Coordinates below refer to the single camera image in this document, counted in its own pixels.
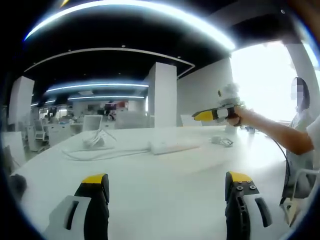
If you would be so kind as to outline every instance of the bright window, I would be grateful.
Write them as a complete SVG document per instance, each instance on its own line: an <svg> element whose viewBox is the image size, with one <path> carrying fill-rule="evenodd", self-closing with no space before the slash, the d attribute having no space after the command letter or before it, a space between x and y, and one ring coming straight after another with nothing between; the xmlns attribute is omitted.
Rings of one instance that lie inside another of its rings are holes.
<svg viewBox="0 0 320 240"><path fill-rule="evenodd" d="M231 67L247 108L275 121L294 118L297 101L291 100L291 84L297 73L282 42L237 50L231 55Z"/></svg>

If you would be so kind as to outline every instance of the ceiling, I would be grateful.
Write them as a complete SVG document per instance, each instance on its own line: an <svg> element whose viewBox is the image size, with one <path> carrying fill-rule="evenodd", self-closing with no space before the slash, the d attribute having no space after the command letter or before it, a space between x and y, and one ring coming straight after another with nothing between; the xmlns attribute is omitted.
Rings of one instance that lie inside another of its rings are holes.
<svg viewBox="0 0 320 240"><path fill-rule="evenodd" d="M29 14L24 14L25 21L18 29L17 38L22 44L17 48L9 82L21 75L34 80L33 102L46 101L48 98L43 94L55 84L91 80L141 83L155 62L175 65L178 75L195 66L183 77L230 54L220 43L181 21L134 6L99 6L72 12L23 41L28 32L48 16L90 1L69 0L61 8L62 0L32 2L26 6ZM287 15L270 0L167 0L161 3L217 26L233 40L237 49L294 35ZM56 55L61 56L44 61ZM108 89L100 93L122 92ZM123 94L128 94L128 90L123 90ZM67 99L67 96L64 93L56 97Z"/></svg>

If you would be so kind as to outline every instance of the dark hair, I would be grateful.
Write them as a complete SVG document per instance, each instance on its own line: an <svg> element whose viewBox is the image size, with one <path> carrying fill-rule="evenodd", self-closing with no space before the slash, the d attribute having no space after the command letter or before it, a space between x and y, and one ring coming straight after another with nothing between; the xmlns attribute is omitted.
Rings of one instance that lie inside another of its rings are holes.
<svg viewBox="0 0 320 240"><path fill-rule="evenodd" d="M301 77L296 77L296 86L298 91L298 86L302 86L303 91L303 99L299 106L297 106L296 111L301 113L303 110L308 109L310 107L310 94L308 85Z"/></svg>

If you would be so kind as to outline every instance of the black ceiling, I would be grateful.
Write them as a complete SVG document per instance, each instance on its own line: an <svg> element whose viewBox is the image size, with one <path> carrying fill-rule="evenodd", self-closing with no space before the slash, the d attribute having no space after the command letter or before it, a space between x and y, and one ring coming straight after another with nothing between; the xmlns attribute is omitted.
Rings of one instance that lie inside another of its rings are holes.
<svg viewBox="0 0 320 240"><path fill-rule="evenodd" d="M26 20L29 24L24 24L22 31L24 37L46 16L90 1L69 0L59 9L61 2L54 1L51 5L35 4L35 9L30 13L35 13L37 17L33 15ZM215 12L235 2L235 0L167 0L164 3L206 20ZM222 31L231 37L237 48L280 39L283 35L293 33L289 18L281 14L276 6L274 9L275 11L270 14L241 21ZM24 72L34 63L68 51L121 48L122 45L129 49L150 51L175 58L179 56L182 60L195 65L193 71L230 54L220 44L205 37L203 33L168 16L139 7L102 6L73 12L30 36L23 43L23 50L16 57L15 73L11 79L15 80L24 75L35 80L34 92L40 100L42 93L57 83L92 79L117 82L130 79L139 82L144 80L155 62L177 66L178 74L189 67L185 63L150 54L108 50L60 56Z"/></svg>

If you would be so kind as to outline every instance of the person's arm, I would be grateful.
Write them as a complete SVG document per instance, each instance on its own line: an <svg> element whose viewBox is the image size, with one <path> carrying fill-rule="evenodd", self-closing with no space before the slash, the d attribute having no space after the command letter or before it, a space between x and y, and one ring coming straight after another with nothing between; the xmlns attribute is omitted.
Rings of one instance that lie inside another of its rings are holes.
<svg viewBox="0 0 320 240"><path fill-rule="evenodd" d="M307 132L295 130L242 107L235 107L234 111L240 118L228 119L231 125L237 124L240 119L242 125L248 125L260 130L297 155L314 149L313 142Z"/></svg>

